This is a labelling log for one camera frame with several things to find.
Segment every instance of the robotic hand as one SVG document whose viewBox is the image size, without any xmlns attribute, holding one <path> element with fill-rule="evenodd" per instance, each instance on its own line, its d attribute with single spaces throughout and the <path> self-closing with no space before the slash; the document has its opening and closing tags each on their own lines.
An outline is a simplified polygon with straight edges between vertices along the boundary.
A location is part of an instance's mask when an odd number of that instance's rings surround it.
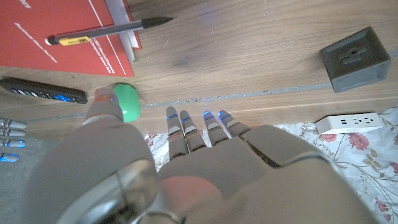
<svg viewBox="0 0 398 224">
<path fill-rule="evenodd" d="M 376 223 L 330 161 L 273 126 L 210 111 L 206 147 L 190 115 L 167 108 L 170 162 L 156 173 L 116 95 L 96 91 L 83 126 L 33 170 L 27 223 Z"/>
</svg>

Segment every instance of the socket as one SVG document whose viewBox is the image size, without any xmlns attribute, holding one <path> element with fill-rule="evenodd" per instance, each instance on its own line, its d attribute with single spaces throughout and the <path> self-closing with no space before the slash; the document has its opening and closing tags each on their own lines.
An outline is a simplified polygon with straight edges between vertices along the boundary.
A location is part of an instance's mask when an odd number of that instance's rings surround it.
<svg viewBox="0 0 398 224">
<path fill-rule="evenodd" d="M 391 57 L 372 27 L 367 27 L 321 50 L 335 93 L 381 81 Z"/>
<path fill-rule="evenodd" d="M 377 113 L 327 116 L 315 124 L 319 134 L 363 133 L 383 127 Z"/>
</svg>

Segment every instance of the remote control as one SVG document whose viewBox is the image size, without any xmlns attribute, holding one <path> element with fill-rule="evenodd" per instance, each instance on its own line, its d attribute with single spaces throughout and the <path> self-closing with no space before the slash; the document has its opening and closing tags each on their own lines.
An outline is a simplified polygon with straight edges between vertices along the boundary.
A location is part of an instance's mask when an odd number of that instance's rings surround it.
<svg viewBox="0 0 398 224">
<path fill-rule="evenodd" d="M 72 88 L 7 77 L 0 80 L 0 86 L 11 93 L 61 100 L 72 103 L 87 103 L 84 91 Z"/>
</svg>

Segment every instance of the yellow pen label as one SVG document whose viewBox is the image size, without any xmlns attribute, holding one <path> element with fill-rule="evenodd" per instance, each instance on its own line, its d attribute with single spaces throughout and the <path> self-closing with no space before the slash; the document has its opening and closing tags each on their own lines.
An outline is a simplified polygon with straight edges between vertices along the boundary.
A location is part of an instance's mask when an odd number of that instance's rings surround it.
<svg viewBox="0 0 398 224">
<path fill-rule="evenodd" d="M 89 41 L 90 38 L 88 37 L 62 38 L 60 39 L 60 44 L 62 44 L 63 46 L 68 46 L 73 44 L 81 44 Z"/>
</svg>

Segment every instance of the gray electrical box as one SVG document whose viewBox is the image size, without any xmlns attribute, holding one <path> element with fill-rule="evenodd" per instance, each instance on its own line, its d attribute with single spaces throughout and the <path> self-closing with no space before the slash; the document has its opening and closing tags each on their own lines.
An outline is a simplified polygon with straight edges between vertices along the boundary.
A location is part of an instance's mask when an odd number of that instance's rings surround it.
<svg viewBox="0 0 398 224">
<path fill-rule="evenodd" d="M 335 93 L 387 77 L 390 55 L 372 27 L 367 27 L 321 50 Z"/>
</svg>

